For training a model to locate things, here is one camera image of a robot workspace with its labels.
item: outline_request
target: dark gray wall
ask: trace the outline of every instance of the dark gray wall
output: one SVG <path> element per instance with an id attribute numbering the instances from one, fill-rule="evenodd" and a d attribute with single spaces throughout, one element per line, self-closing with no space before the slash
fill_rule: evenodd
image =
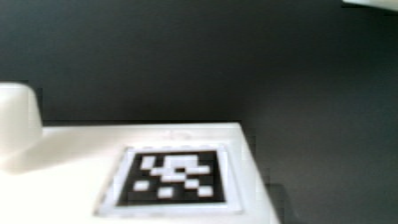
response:
<path id="1" fill-rule="evenodd" d="M 284 223 L 398 223 L 393 12 L 4 0 L 0 80 L 37 89 L 46 125 L 240 121 Z"/>

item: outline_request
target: white object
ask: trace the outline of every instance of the white object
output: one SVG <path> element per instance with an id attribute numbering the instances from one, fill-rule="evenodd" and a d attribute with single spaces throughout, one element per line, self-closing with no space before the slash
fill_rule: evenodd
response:
<path id="1" fill-rule="evenodd" d="M 41 128 L 30 88 L 0 84 L 0 93 L 0 146 L 7 156 L 0 164 L 0 223 L 279 224 L 238 123 Z M 139 151 L 162 150 L 188 154 L 217 150 L 224 205 L 137 206 L 133 217 L 130 209 L 123 219 L 100 216 L 103 206 L 112 207 L 117 201 L 130 169 L 123 169 L 123 164 L 131 162 Z M 185 172 L 208 175 L 211 170 L 197 168 L 204 165 L 187 165 L 192 161 L 183 162 L 190 166 Z M 151 157 L 139 167 L 158 168 Z M 172 184 L 197 188 L 188 190 L 206 200 L 217 192 L 213 186 L 192 181 L 197 178 L 187 174 L 187 179 Z M 151 190 L 144 177 L 135 183 L 131 192 L 133 188 L 139 193 Z M 171 200 L 176 190 L 165 186 L 155 193 L 162 200 Z"/>
<path id="2" fill-rule="evenodd" d="M 398 0 L 343 0 L 343 2 L 398 11 Z"/>
<path id="3" fill-rule="evenodd" d="M 41 118 L 32 89 L 0 82 L 0 160 L 41 139 Z"/>

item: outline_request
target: white cup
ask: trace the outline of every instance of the white cup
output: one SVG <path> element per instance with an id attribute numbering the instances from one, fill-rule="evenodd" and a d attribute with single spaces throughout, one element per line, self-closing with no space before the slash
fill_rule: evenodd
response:
<path id="1" fill-rule="evenodd" d="M 41 139 L 41 115 L 28 86 L 0 82 L 0 160 Z"/>

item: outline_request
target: dark background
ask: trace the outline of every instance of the dark background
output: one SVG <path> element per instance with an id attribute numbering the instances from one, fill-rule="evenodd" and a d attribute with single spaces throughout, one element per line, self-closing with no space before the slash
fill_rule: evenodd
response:
<path id="1" fill-rule="evenodd" d="M 2 0 L 0 80 L 46 125 L 240 121 L 284 224 L 398 223 L 398 14 L 338 0 Z"/>

